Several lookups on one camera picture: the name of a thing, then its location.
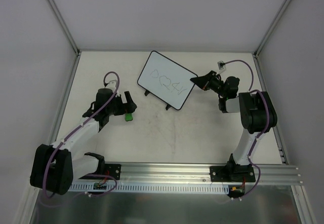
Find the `green whiteboard eraser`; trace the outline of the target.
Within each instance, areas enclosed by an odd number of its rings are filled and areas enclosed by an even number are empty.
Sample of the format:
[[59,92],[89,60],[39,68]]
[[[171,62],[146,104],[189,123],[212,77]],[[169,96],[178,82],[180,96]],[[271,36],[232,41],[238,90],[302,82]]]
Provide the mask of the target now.
[[125,114],[125,121],[126,122],[130,122],[130,121],[132,121],[133,120],[133,115],[132,115],[132,113],[126,113]]

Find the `small black-framed whiteboard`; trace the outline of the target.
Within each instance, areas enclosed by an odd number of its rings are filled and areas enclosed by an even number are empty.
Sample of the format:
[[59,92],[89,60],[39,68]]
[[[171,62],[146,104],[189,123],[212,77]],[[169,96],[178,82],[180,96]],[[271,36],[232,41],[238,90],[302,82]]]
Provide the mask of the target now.
[[192,78],[198,75],[165,55],[150,52],[145,65],[137,79],[137,84],[167,104],[180,110],[190,95],[194,83]]

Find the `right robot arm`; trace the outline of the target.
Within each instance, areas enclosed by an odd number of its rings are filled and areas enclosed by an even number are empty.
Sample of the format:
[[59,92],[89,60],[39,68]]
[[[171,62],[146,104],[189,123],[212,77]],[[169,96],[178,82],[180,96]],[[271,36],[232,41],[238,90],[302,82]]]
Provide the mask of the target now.
[[256,147],[262,136],[277,124],[277,114],[265,91],[238,93],[239,78],[228,77],[210,71],[207,75],[190,79],[200,89],[212,90],[219,96],[222,113],[240,113],[243,132],[235,151],[224,166],[211,166],[212,182],[255,182],[252,162]]

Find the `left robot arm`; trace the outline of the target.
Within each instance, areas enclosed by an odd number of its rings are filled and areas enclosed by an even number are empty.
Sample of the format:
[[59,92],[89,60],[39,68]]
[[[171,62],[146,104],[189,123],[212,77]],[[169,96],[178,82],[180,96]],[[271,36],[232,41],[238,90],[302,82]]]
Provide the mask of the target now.
[[137,109],[129,91],[126,101],[117,91],[101,88],[95,101],[82,115],[80,123],[66,136],[50,145],[41,144],[35,152],[30,185],[44,191],[63,195],[75,179],[105,178],[107,172],[102,155],[87,152],[84,146],[109,122],[111,116],[125,116],[132,120]]

